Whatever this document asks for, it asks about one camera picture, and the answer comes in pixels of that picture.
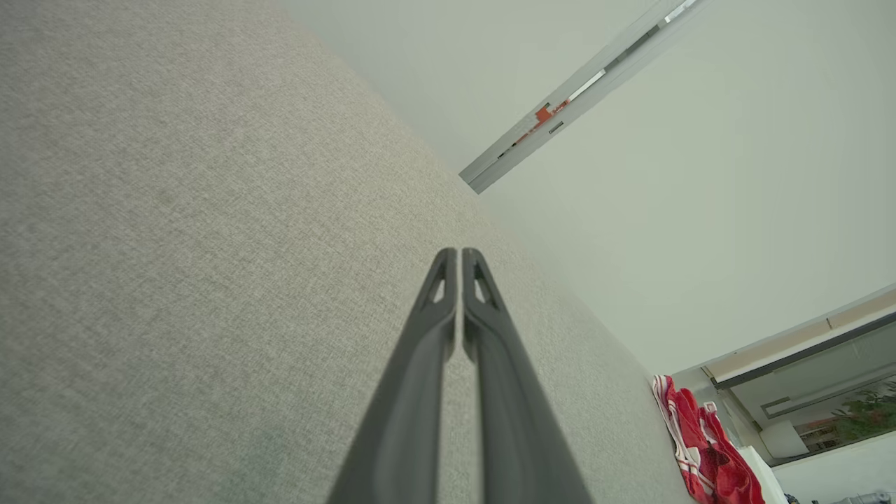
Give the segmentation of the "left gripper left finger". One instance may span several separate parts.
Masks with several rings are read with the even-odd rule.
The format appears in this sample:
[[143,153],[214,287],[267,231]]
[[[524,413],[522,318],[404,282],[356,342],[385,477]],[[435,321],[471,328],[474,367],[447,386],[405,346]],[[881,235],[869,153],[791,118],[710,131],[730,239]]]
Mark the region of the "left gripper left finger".
[[457,250],[440,250],[332,486],[330,503],[435,503],[442,379],[455,342]]

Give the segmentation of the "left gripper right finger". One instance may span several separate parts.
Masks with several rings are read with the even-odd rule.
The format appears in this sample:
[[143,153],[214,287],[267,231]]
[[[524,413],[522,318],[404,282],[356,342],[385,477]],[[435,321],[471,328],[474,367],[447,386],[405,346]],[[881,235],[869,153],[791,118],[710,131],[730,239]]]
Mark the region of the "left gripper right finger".
[[591,503],[480,250],[461,252],[463,346],[479,386],[484,503]]

